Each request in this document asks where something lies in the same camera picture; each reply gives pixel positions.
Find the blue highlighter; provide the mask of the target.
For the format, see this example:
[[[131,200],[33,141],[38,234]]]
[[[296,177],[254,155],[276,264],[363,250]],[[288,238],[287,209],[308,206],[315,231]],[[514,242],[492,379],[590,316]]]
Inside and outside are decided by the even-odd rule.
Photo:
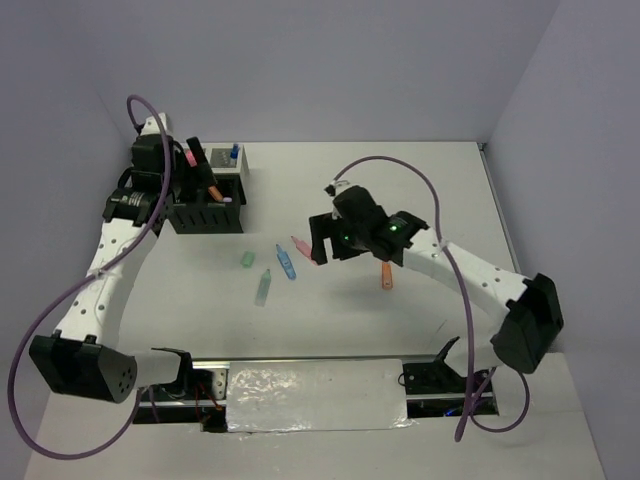
[[[297,278],[295,268],[291,262],[291,259],[288,253],[283,249],[283,247],[280,244],[276,245],[276,256],[286,277],[289,280],[295,280]]]

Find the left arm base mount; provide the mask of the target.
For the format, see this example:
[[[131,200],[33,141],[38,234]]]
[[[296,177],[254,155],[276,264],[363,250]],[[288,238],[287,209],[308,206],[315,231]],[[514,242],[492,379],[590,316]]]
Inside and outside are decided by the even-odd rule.
[[[195,367],[191,389],[171,393],[168,386],[154,385],[142,396],[134,425],[177,425],[197,427],[206,433],[227,433],[227,390],[229,368]]]

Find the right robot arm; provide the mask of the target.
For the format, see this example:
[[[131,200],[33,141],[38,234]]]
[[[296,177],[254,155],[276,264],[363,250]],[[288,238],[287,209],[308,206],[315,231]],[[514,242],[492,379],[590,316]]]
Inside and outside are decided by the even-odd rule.
[[[348,186],[328,213],[310,217],[311,257],[319,265],[370,253],[383,262],[423,274],[459,293],[492,322],[485,337],[449,343],[434,371],[436,383],[457,391],[470,371],[505,365],[532,374],[564,327],[555,283],[501,269],[440,239],[424,220],[387,214],[369,191]]]

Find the pink highlighter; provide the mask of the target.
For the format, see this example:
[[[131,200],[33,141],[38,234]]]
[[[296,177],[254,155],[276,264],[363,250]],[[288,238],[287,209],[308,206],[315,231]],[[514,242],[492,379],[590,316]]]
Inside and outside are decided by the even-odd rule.
[[[292,236],[292,242],[294,243],[295,248],[300,252],[300,254],[309,260],[313,265],[316,265],[316,262],[312,258],[312,247],[304,240]]]

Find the green highlighter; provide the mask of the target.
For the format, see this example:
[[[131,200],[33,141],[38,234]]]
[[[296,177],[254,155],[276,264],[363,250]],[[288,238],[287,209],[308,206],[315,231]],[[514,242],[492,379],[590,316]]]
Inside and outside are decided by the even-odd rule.
[[[264,307],[268,298],[270,285],[271,285],[271,271],[266,269],[261,275],[258,288],[256,291],[254,305],[258,307]]]

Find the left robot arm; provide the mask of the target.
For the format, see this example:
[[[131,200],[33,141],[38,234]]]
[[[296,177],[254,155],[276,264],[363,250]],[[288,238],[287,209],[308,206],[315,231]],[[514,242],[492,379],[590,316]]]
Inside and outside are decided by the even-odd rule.
[[[103,211],[100,243],[67,313],[48,336],[36,335],[29,356],[56,394],[121,403],[144,387],[175,399],[196,385],[191,355],[154,347],[117,351],[122,316],[135,279],[182,194],[197,199],[216,185],[198,138],[184,144],[158,133],[139,135],[132,164]]]

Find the orange tip grey highlighter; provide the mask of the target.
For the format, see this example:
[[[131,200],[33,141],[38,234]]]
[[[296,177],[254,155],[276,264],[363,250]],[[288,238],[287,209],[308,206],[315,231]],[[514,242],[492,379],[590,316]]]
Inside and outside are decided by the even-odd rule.
[[[221,192],[218,190],[218,188],[215,185],[210,186],[208,188],[208,192],[216,202],[224,201],[224,196],[221,194]]]

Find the black slotted organizer box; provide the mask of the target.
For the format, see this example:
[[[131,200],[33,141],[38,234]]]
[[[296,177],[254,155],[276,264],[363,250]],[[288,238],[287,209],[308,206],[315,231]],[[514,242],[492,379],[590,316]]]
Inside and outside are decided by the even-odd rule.
[[[196,180],[188,180],[173,204],[169,220],[177,234],[241,234],[241,210],[247,203],[239,175],[217,177],[217,188],[228,202],[216,202]]]

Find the blue cap spray bottle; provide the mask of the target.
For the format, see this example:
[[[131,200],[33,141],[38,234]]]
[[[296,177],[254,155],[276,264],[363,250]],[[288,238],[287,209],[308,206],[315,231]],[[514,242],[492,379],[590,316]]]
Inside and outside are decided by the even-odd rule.
[[[236,164],[236,162],[238,160],[238,156],[239,156],[239,150],[240,150],[240,148],[239,148],[238,144],[233,144],[232,145],[232,148],[231,148],[231,150],[229,152],[229,159],[230,159],[230,162],[232,164]]]

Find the green marker cap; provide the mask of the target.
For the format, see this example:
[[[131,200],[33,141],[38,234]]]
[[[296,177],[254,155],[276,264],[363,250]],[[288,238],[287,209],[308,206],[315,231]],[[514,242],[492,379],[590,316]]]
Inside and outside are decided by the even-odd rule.
[[[243,268],[251,268],[254,261],[255,253],[253,251],[245,251],[241,259],[241,265]]]

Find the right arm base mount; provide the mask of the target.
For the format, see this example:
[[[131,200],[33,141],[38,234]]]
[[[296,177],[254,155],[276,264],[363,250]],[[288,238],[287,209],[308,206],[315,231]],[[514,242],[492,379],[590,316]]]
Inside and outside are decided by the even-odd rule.
[[[404,363],[397,381],[405,390],[409,419],[461,416],[466,379],[443,362]]]

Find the grey mesh organizer box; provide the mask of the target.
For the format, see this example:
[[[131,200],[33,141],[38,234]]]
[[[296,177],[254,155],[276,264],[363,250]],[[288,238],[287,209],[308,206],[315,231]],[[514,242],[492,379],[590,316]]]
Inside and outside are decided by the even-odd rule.
[[[249,166],[243,144],[214,145],[209,148],[209,164],[215,175],[246,176]]]

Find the pink cap bottle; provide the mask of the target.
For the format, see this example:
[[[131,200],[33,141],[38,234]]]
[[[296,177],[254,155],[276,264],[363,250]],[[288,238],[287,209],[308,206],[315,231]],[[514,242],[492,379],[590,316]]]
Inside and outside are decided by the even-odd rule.
[[[196,167],[197,166],[197,161],[196,161],[193,153],[190,150],[187,150],[185,152],[185,156],[186,156],[186,159],[187,159],[187,161],[188,161],[188,163],[189,163],[189,165],[191,167]]]

